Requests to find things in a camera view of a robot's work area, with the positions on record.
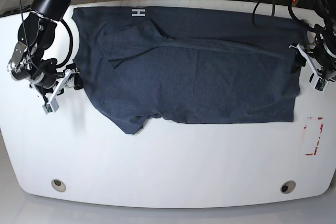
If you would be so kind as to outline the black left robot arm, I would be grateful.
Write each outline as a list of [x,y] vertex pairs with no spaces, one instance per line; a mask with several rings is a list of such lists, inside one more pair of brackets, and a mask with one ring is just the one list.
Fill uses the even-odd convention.
[[335,0],[312,0],[313,10],[323,19],[324,25],[308,25],[298,19],[293,10],[292,4],[288,4],[288,12],[305,30],[315,34],[312,56],[321,66],[321,77],[326,80],[335,81]]

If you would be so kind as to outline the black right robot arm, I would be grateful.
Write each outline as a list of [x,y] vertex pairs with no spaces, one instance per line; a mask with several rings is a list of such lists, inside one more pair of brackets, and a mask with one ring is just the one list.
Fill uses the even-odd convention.
[[[18,42],[7,69],[14,80],[27,79],[44,101],[46,112],[58,108],[56,97],[65,88],[80,90],[83,82],[80,71],[69,63],[73,52],[74,38],[63,16],[72,0],[33,0],[30,13],[22,20],[18,31]],[[69,35],[69,49],[65,60],[58,62],[51,58],[44,60],[44,52],[55,40],[57,24],[61,23]]]

